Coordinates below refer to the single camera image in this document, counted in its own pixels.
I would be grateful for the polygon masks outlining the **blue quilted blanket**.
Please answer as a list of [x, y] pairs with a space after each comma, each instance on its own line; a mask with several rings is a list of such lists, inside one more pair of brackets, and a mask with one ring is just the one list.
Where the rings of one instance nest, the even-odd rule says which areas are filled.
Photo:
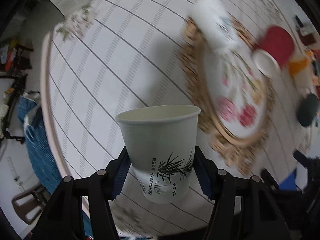
[[62, 177], [47, 139], [40, 95], [25, 93], [21, 96], [17, 116], [23, 127], [33, 171], [49, 193], [53, 193]]

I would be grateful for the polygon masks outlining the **dark teal cup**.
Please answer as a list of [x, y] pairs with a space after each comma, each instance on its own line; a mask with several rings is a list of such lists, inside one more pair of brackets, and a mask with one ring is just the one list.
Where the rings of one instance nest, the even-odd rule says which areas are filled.
[[319, 99], [313, 93], [309, 93], [304, 98], [297, 109], [297, 120], [302, 127], [311, 126], [317, 115]]

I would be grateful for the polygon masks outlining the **orange and white paper cup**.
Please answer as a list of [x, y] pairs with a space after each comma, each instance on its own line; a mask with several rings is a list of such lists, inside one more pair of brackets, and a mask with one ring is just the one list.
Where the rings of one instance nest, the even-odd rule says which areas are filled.
[[289, 62], [289, 73], [297, 88], [310, 88], [312, 85], [310, 61], [306, 56], [296, 57]]

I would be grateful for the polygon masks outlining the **white bamboo print paper cup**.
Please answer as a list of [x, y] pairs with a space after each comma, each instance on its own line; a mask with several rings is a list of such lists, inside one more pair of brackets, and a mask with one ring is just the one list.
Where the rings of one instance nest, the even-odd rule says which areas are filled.
[[147, 200], [171, 204], [188, 193], [200, 113], [200, 108], [193, 105], [162, 105], [116, 116]]

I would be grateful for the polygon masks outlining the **red ribbed paper cup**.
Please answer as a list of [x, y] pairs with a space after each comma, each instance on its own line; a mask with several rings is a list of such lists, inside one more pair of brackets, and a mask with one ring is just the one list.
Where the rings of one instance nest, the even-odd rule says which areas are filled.
[[272, 78], [280, 73], [294, 52], [295, 43], [290, 33], [278, 25], [272, 25], [255, 45], [252, 61], [263, 75]]

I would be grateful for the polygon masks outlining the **patterned white tablecloth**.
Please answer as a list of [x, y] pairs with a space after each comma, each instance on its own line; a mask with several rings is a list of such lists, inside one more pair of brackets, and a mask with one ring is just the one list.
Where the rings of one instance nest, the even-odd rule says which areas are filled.
[[293, 20], [275, 0], [220, 0], [239, 37], [227, 51], [223, 111], [214, 116], [200, 94], [190, 49], [188, 15], [199, 0], [93, 0], [84, 34], [58, 24], [43, 43], [43, 114], [62, 176], [90, 176], [120, 154], [116, 115], [158, 105], [197, 105], [196, 143], [237, 177], [266, 168], [283, 181], [296, 168], [294, 150], [308, 152], [312, 129], [295, 120], [302, 97], [282, 70], [265, 78], [251, 60], [259, 37], [272, 25], [287, 30], [303, 52]]

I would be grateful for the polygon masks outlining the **dark wooden chair near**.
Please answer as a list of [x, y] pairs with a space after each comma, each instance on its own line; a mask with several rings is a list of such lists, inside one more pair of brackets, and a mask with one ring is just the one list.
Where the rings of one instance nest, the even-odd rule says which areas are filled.
[[49, 198], [48, 190], [42, 184], [38, 184], [16, 195], [11, 203], [16, 215], [26, 224], [31, 225], [42, 213]]

